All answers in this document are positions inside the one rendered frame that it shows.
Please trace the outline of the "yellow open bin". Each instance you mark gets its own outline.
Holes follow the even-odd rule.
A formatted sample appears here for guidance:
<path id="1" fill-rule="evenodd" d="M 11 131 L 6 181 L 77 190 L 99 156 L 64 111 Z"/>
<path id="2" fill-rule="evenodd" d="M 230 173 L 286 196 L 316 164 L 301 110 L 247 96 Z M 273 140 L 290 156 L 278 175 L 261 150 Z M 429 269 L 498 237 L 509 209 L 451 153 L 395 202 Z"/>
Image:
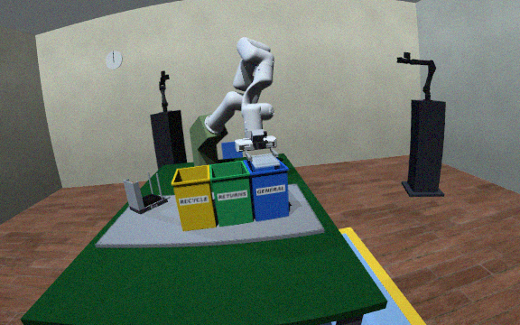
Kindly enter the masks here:
<path id="1" fill-rule="evenodd" d="M 216 227 L 209 165 L 177 169 L 172 185 L 182 231 Z"/>

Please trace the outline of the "green bin with label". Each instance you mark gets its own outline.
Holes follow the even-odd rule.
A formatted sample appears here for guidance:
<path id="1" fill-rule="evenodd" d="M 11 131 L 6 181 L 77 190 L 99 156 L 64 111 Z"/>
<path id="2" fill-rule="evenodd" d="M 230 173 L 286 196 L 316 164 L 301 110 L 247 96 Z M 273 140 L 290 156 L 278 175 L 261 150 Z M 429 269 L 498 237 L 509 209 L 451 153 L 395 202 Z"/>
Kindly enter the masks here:
<path id="1" fill-rule="evenodd" d="M 209 173 L 213 185 L 219 226 L 225 227 L 253 222 L 248 178 L 250 173 L 244 162 L 210 164 Z"/>

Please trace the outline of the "blue bin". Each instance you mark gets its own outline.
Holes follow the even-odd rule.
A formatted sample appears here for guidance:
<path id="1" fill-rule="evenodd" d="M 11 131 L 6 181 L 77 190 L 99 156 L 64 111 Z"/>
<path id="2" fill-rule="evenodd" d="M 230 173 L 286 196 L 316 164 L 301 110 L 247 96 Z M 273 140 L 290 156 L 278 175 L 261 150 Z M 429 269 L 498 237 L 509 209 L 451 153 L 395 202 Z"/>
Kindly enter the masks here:
<path id="1" fill-rule="evenodd" d="M 248 178 L 255 221 L 289 216 L 287 179 L 289 168 L 279 159 L 277 160 L 281 165 L 258 169 L 250 161 L 243 161 L 250 173 Z"/>

